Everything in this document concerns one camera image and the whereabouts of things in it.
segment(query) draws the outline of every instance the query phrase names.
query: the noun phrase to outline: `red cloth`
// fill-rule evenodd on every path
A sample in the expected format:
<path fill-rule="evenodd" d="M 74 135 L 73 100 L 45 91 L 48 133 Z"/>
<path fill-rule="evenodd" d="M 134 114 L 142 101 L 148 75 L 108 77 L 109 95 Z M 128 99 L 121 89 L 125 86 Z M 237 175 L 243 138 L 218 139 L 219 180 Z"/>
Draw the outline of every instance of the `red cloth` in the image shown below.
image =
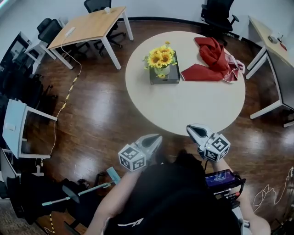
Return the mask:
<path fill-rule="evenodd" d="M 181 72 L 185 81 L 219 81 L 222 80 L 231 69 L 225 58 L 224 45 L 220 45 L 214 38 L 194 38 L 200 46 L 200 55 L 209 66 L 194 64 Z"/>

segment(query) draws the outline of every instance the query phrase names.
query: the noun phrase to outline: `wooden desk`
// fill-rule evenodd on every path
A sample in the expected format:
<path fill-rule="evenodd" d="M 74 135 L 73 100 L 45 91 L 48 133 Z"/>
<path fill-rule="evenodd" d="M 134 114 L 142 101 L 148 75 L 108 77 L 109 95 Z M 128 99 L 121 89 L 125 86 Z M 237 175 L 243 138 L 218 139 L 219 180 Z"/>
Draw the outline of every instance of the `wooden desk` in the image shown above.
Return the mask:
<path fill-rule="evenodd" d="M 60 31 L 55 37 L 52 43 L 49 45 L 50 49 L 68 68 L 73 67 L 55 50 L 63 46 L 76 44 L 79 42 L 86 42 L 91 40 L 101 40 L 104 44 L 107 52 L 109 53 L 113 63 L 117 69 L 121 69 L 118 59 L 116 58 L 111 45 L 109 44 L 106 35 L 117 22 L 118 18 L 123 15 L 124 22 L 127 28 L 129 39 L 134 40 L 133 34 L 130 28 L 128 17 L 125 13 L 126 7 L 115 7 L 110 9 L 110 13 L 106 13 L 104 10 L 89 13 L 85 16 L 80 16 L 67 23 L 67 25 Z M 76 29 L 66 38 L 65 34 L 72 28 Z"/>
<path fill-rule="evenodd" d="M 280 42 L 273 44 L 269 41 L 268 36 L 271 35 L 272 30 L 268 28 L 264 23 L 254 19 L 251 16 L 248 16 L 248 23 L 251 23 L 255 30 L 257 31 L 258 35 L 260 36 L 261 40 L 263 41 L 264 46 L 259 51 L 257 56 L 252 60 L 252 62 L 247 66 L 247 69 L 250 70 L 252 67 L 262 58 L 262 56 L 265 54 L 266 50 L 269 50 L 270 52 L 276 54 L 278 57 L 280 57 L 284 62 L 289 64 L 290 66 L 294 67 L 294 64 L 291 62 L 288 52 L 280 45 Z M 256 70 L 259 67 L 254 67 L 252 71 L 249 72 L 249 78 L 253 75 L 253 73 L 256 72 Z"/>

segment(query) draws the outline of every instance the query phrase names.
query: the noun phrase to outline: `dark hardwood floor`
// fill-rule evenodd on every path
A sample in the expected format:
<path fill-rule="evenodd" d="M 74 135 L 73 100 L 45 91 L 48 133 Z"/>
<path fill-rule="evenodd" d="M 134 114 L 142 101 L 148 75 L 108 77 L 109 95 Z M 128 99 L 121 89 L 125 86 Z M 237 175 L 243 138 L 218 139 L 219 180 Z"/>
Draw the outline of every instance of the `dark hardwood floor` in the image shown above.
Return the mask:
<path fill-rule="evenodd" d="M 183 23 L 141 21 L 131 22 L 134 41 L 122 40 L 123 48 L 113 46 L 122 66 L 116 70 L 107 52 L 96 58 L 91 51 L 87 59 L 78 58 L 83 69 L 70 95 L 67 106 L 61 111 L 57 123 L 57 142 L 52 158 L 44 160 L 44 172 L 56 180 L 68 178 L 76 181 L 84 178 L 93 183 L 100 171 L 114 166 L 120 176 L 125 170 L 119 165 L 118 151 L 138 137 L 160 133 L 166 155 L 176 156 L 186 148 L 197 155 L 196 146 L 189 137 L 179 136 L 159 129 L 144 118 L 129 98 L 125 86 L 125 69 L 135 48 L 144 40 L 168 31 L 200 32 L 197 26 Z M 119 30 L 126 32 L 123 23 Z M 244 41 L 227 38 L 226 49 L 246 66 L 258 53 L 259 48 Z M 59 60 L 46 57 L 38 73 L 45 76 L 44 86 L 54 85 L 53 94 L 59 95 L 54 112 L 57 115 L 67 95 L 72 80 L 79 72 L 79 65 L 69 70 Z M 266 63 L 250 79 L 245 80 L 246 98 L 243 109 L 229 127 L 222 131 L 231 142 L 231 149 L 225 160 L 235 171 L 247 179 L 251 202 L 256 193 L 267 184 L 274 187 L 277 197 L 283 190 L 285 178 L 294 166 L 294 126 L 283 128 L 282 109 L 272 111 L 260 118 L 250 120 L 250 114 L 277 100 L 277 91 L 269 64 Z M 28 126 L 28 140 L 33 151 L 49 154 L 54 142 L 54 123 L 49 125 L 31 122 Z M 285 213 L 290 184 L 279 204 L 273 205 L 274 194 L 267 195 L 257 214 L 270 223 L 282 218 Z M 66 234 L 63 221 L 72 222 L 67 214 L 53 213 L 56 234 Z M 51 229 L 49 216 L 39 218 L 39 223 Z"/>

